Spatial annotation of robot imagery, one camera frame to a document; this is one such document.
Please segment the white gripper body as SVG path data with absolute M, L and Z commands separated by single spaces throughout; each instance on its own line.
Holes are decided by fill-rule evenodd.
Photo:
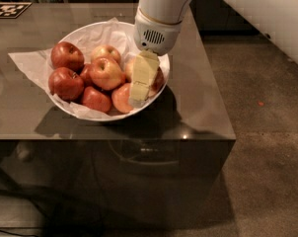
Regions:
M 140 50 L 151 50 L 159 56 L 168 53 L 175 45 L 181 30 L 180 24 L 169 25 L 146 16 L 137 9 L 133 37 Z

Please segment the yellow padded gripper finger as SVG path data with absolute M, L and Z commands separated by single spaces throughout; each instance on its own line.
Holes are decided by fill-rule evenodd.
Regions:
M 129 104 L 141 108 L 148 98 L 160 65 L 158 55 L 151 50 L 142 50 L 135 56 L 129 91 Z

